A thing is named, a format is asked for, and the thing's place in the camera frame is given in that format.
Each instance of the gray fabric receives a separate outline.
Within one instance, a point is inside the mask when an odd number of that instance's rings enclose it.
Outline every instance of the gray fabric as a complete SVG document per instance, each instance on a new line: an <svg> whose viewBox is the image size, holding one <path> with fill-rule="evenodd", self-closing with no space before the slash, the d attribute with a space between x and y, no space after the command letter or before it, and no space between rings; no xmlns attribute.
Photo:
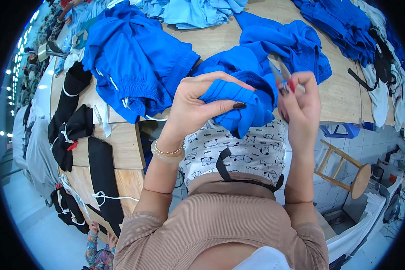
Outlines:
<svg viewBox="0 0 405 270"><path fill-rule="evenodd" d="M31 129L26 159L34 188L48 202L51 201L51 193L56 189L55 185L60 183L59 167L49 145L48 121L39 118Z"/></svg>
<svg viewBox="0 0 405 270"><path fill-rule="evenodd" d="M24 156L24 151L23 151L23 145L24 145L24 138L25 138L25 132L24 132L24 124L23 119L24 119L24 113L27 109L27 106L21 107L15 114L15 119L14 119L14 126L12 129L12 157L14 159L14 162L18 168L21 169L26 169L28 170L27 167L27 161L23 158Z"/></svg>

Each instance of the fingernail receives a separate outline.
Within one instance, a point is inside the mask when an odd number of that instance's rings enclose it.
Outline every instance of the fingernail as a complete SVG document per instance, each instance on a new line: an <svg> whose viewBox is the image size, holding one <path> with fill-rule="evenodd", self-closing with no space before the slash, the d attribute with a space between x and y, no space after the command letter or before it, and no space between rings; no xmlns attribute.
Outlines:
<svg viewBox="0 0 405 270"><path fill-rule="evenodd" d="M285 85L281 88L279 88L279 93L281 93L282 96L286 96L289 94L289 87L288 85Z"/></svg>
<svg viewBox="0 0 405 270"><path fill-rule="evenodd" d="M242 109L242 108L246 108L246 103L240 102L240 103L236 103L234 104L234 106L232 106L234 109Z"/></svg>

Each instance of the blue plastic stool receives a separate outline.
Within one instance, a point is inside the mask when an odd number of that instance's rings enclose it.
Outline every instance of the blue plastic stool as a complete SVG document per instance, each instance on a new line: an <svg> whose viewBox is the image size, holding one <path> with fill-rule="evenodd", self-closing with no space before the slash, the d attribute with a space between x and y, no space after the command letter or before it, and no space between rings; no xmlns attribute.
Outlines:
<svg viewBox="0 0 405 270"><path fill-rule="evenodd" d="M320 128L324 132L324 136L326 138L345 138L345 139L352 139L357 137L358 133L360 132L360 128L356 127L354 124L351 123L344 123L343 127L345 127L346 134L337 133L339 125L336 126L335 132L330 133L327 129L327 126L321 125Z"/></svg>

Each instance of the beige ribbed top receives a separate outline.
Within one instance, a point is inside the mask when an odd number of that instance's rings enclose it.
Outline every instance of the beige ribbed top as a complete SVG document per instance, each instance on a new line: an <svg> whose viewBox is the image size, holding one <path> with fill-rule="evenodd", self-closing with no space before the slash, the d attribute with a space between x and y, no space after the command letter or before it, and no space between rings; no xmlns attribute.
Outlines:
<svg viewBox="0 0 405 270"><path fill-rule="evenodd" d="M292 269L328 269L328 249L318 224L292 228L288 214L266 188L220 179L211 173L198 177L198 183L193 180L189 197L164 223L151 212L126 216L114 270L184 270L206 249L228 242L276 248Z"/></svg>

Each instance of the floral patterned sleeve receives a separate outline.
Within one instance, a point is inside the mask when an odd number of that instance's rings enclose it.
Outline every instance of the floral patterned sleeve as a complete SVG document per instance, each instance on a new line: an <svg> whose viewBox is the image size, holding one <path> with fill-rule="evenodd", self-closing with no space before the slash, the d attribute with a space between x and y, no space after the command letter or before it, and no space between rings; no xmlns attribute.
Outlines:
<svg viewBox="0 0 405 270"><path fill-rule="evenodd" d="M88 232L87 251L85 252L85 259L89 265L93 265L95 262L94 259L97 253L97 236L98 233L94 234L92 232Z"/></svg>

